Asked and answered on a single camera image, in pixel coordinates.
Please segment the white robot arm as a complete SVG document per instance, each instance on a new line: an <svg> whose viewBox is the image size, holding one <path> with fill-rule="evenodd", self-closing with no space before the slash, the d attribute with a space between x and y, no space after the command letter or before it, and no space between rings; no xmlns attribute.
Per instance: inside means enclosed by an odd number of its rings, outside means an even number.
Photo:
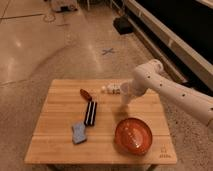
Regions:
<svg viewBox="0 0 213 171"><path fill-rule="evenodd" d="M152 89L213 129L213 97L166 79L160 75L163 69L163 64L156 59L137 66L130 82L132 95L140 97Z"/></svg>

